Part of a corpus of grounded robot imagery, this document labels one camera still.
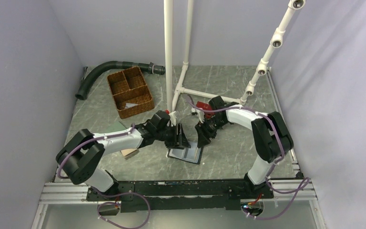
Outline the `black leather card holder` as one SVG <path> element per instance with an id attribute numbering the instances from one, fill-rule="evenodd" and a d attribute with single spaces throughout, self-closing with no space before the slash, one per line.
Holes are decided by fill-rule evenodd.
<path id="1" fill-rule="evenodd" d="M 198 143 L 190 141 L 190 148 L 169 149 L 166 157 L 174 158 L 191 164 L 199 165 L 203 153 L 203 147 L 199 148 Z"/>

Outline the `white card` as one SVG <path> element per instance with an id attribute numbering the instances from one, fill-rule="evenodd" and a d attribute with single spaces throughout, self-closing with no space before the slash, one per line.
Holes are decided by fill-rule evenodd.
<path id="1" fill-rule="evenodd" d="M 125 106 L 124 106 L 124 109 L 129 109 L 129 108 L 135 107 L 137 105 L 138 104 L 135 104 L 135 103 L 126 103 Z"/>

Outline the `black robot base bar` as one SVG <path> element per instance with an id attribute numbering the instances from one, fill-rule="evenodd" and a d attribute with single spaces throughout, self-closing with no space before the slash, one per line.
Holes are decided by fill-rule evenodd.
<path id="1" fill-rule="evenodd" d="M 252 185 L 243 178 L 169 181 L 119 181 L 116 190 L 101 196 L 88 188 L 88 202 L 118 200 L 121 212 L 139 210 L 174 210 L 223 208 L 239 210 L 242 204 L 257 198 L 272 199 L 265 185 Z"/>

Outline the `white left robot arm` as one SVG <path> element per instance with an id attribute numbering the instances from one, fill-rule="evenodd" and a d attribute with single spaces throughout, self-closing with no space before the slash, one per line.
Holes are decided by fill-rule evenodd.
<path id="1" fill-rule="evenodd" d="M 172 124 L 166 111 L 156 112 L 141 124 L 110 133 L 92 133 L 82 129 L 57 154 L 57 177 L 73 184 L 91 186 L 105 200 L 119 194 L 119 183 L 109 172 L 98 168 L 102 157 L 125 149 L 139 149 L 164 142 L 167 149 L 190 148 L 181 124 Z"/>

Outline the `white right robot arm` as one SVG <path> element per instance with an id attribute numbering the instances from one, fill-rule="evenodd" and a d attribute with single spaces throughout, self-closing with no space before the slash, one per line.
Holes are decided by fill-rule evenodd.
<path id="1" fill-rule="evenodd" d="M 226 124 L 238 124 L 252 131 L 257 158 L 244 176 L 246 183 L 243 187 L 246 196 L 257 197 L 275 165 L 294 147 L 282 115 L 279 112 L 258 112 L 235 102 L 227 103 L 221 96 L 212 98 L 206 107 L 194 105 L 191 97 L 188 102 L 204 113 L 204 120 L 195 126 L 199 148 L 209 145 Z"/>

